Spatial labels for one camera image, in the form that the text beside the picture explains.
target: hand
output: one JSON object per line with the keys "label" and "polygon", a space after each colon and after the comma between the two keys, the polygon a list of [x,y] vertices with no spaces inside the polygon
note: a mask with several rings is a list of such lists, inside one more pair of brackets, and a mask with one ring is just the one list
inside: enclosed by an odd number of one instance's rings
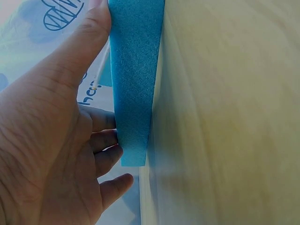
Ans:
{"label": "hand", "polygon": [[95,224],[132,185],[129,174],[98,184],[122,155],[114,115],[76,102],[110,27],[103,0],[61,47],[0,93],[1,224]]}

